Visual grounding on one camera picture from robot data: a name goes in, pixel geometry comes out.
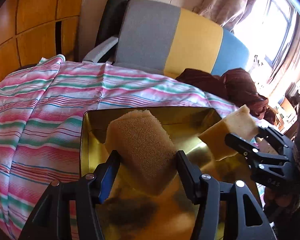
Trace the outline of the person's right hand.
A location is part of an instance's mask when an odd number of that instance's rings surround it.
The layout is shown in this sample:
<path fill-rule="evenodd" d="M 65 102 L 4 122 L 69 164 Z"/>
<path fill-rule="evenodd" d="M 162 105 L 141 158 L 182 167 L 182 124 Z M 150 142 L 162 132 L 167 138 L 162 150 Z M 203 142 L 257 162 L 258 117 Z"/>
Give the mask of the person's right hand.
<path fill-rule="evenodd" d="M 282 213 L 292 214 L 300 207 L 299 194 L 282 194 L 266 187 L 264 190 L 264 213 L 270 222 Z"/>

